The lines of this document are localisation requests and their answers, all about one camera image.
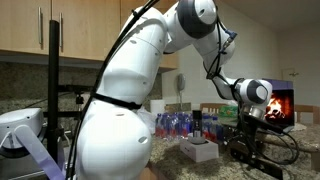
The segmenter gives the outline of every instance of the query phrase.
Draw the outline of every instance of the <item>wall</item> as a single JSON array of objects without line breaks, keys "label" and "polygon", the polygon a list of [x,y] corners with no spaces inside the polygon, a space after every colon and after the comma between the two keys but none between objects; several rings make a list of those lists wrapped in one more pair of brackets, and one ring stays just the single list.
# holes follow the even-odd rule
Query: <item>wall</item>
[{"label": "wall", "polygon": [[[97,73],[98,69],[60,67],[59,84],[92,86]],[[161,75],[158,74],[152,91],[143,103],[147,110],[150,99],[162,98],[161,86]],[[0,62],[0,87],[0,114],[44,100],[48,94],[48,66]],[[59,110],[77,110],[75,99],[74,93],[59,97]],[[33,107],[41,107],[43,111],[47,111],[47,101]],[[70,119],[61,118],[61,122],[66,130],[74,125],[74,121]]]},{"label": "wall", "polygon": [[[221,21],[238,33],[235,53],[225,66],[225,74],[230,78],[280,79],[275,33],[220,1],[217,1],[217,5]],[[178,53],[179,69],[162,75],[162,93],[166,102],[179,102],[175,90],[179,73],[186,76],[182,100],[192,102],[193,109],[199,108],[201,102],[226,102],[218,96],[212,82],[205,79],[201,56],[194,47],[189,46]]]},{"label": "wall", "polygon": [[[320,23],[307,24],[278,34],[280,65],[294,82],[295,103],[320,105]],[[299,75],[288,77],[288,73]]]}]

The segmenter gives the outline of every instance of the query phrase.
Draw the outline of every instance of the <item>fire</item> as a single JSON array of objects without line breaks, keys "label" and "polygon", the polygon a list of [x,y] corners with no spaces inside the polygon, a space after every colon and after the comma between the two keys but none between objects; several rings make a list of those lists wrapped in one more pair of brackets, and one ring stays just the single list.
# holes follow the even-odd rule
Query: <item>fire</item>
[{"label": "fire", "polygon": [[281,112],[281,104],[275,98],[270,99],[268,107],[270,107],[270,110],[268,111],[267,114],[272,114],[272,112],[274,112],[274,110]]},{"label": "fire", "polygon": [[281,111],[280,100],[271,98],[268,104],[269,111],[265,115],[269,119],[284,118],[285,114]]}]

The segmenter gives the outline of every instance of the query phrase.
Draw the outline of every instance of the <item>cabinet door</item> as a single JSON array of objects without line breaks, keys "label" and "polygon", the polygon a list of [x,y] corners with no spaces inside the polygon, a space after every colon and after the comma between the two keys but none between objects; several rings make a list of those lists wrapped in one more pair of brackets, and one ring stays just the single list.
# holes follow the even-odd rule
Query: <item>cabinet door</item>
[{"label": "cabinet door", "polygon": [[49,10],[49,0],[1,0],[0,50],[48,54]]},{"label": "cabinet door", "polygon": [[[147,0],[121,0],[121,28],[131,15],[131,10],[137,7],[143,6]],[[161,13],[167,12],[169,8],[174,5],[176,0],[161,0],[155,4],[154,8],[158,9]],[[166,71],[174,70],[178,68],[178,54],[163,55],[159,72],[163,73]]]},{"label": "cabinet door", "polygon": [[120,33],[119,0],[54,0],[61,21],[60,56],[104,60]]}]

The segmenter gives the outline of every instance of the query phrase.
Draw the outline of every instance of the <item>kitchen counter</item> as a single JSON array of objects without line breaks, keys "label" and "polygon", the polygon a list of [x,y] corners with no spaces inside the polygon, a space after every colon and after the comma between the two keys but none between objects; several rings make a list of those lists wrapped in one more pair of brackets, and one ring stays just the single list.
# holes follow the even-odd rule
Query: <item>kitchen counter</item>
[{"label": "kitchen counter", "polygon": [[[316,144],[320,126],[292,132],[298,143]],[[267,145],[266,154],[271,158],[283,160],[290,158],[291,152],[279,146]],[[153,139],[150,158],[152,166],[157,168],[168,180],[179,179],[274,179],[257,170],[248,170],[248,165],[233,159],[228,152],[220,153],[218,159],[196,163],[180,151],[179,143],[163,139]],[[310,153],[300,152],[299,159],[292,165],[282,166],[284,179],[320,179],[320,173],[311,170]]]}]

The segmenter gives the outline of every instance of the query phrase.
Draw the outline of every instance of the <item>white wall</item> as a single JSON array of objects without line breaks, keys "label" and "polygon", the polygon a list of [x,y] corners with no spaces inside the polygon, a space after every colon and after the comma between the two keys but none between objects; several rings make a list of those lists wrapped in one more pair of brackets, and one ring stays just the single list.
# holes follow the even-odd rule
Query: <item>white wall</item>
[{"label": "white wall", "polygon": [[[278,61],[276,35],[264,26],[252,21],[228,5],[218,1],[218,13],[224,25],[238,36],[235,40],[234,56],[225,66],[230,78],[281,78]],[[226,102],[222,100],[211,81],[205,79],[202,58],[194,47],[187,47],[179,53],[179,69],[162,75],[162,95],[166,103],[178,103],[176,76],[186,76],[183,102],[191,102],[192,108],[199,108],[202,102]]]},{"label": "white wall", "polygon": [[296,104],[320,105],[319,32],[320,23],[315,23],[278,34],[281,68],[299,73],[291,78]]}]

